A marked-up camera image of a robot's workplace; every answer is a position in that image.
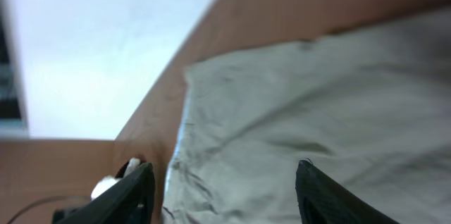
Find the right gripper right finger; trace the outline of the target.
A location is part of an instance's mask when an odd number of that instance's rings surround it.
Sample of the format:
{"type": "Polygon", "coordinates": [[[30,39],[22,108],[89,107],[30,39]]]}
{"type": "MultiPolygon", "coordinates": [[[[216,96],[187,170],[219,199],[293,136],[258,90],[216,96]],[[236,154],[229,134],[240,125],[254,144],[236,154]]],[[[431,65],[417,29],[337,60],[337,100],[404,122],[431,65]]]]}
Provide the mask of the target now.
{"type": "Polygon", "coordinates": [[[319,170],[298,163],[295,189],[303,224],[398,224],[319,170]]]}

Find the khaki shorts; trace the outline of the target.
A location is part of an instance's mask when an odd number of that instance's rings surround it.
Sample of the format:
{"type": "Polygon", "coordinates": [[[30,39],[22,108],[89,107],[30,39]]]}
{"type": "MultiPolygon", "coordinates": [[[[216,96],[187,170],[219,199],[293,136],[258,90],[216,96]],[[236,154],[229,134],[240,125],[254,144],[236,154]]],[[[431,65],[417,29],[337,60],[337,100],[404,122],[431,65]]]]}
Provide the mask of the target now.
{"type": "Polygon", "coordinates": [[[191,65],[163,223],[299,223],[302,159],[400,223],[450,222],[450,9],[191,65]]]}

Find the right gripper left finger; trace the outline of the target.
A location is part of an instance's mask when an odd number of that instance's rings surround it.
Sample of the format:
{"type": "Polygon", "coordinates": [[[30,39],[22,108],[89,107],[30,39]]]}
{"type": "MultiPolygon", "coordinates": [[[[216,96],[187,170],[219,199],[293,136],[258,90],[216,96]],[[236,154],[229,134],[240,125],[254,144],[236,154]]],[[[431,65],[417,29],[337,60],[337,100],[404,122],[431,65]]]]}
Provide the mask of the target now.
{"type": "Polygon", "coordinates": [[[65,215],[54,212],[55,224],[150,224],[154,208],[155,178],[149,162],[85,206],[65,215]]]}

